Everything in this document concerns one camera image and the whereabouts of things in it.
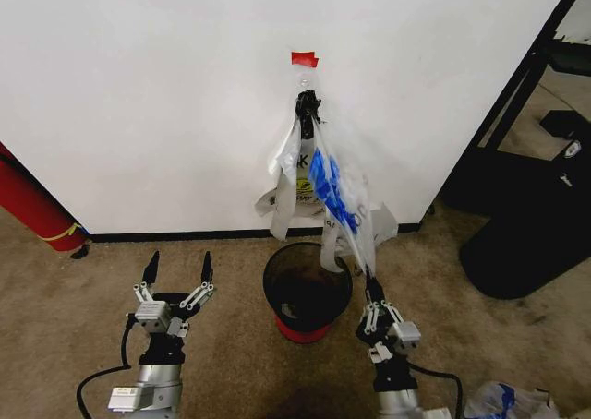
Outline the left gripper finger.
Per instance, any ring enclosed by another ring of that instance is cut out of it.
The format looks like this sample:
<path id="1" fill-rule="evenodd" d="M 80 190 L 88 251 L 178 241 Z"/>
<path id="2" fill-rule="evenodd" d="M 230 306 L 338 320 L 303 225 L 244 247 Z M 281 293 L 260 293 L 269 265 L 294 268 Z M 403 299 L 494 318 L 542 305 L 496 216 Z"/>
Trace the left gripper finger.
<path id="1" fill-rule="evenodd" d="M 159 268 L 160 252 L 155 251 L 149 264 L 145 267 L 142 279 L 133 285 L 133 291 L 139 303 L 151 302 L 153 300 L 151 287 L 156 282 Z"/>
<path id="2" fill-rule="evenodd" d="M 201 270 L 201 283 L 180 302 L 179 307 L 185 310 L 201 309 L 215 293 L 213 285 L 213 268 L 211 264 L 211 252 L 207 251 L 203 259 Z"/>

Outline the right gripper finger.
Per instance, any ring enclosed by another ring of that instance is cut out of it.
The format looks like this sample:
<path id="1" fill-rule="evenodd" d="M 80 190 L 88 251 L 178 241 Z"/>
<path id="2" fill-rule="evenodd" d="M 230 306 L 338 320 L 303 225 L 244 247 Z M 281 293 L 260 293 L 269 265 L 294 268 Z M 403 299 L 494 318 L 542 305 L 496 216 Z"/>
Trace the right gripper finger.
<path id="1" fill-rule="evenodd" d="M 375 307 L 375 297 L 374 297 L 374 290 L 373 290 L 373 282 L 374 279 L 370 278 L 369 275 L 366 276 L 366 307 L 365 307 L 365 321 L 362 323 L 363 332 L 366 336 L 371 335 L 376 330 L 376 310 Z"/>
<path id="2" fill-rule="evenodd" d="M 397 309 L 386 299 L 382 286 L 376 278 L 370 279 L 370 308 L 371 330 L 388 330 L 391 326 L 404 322 Z"/>

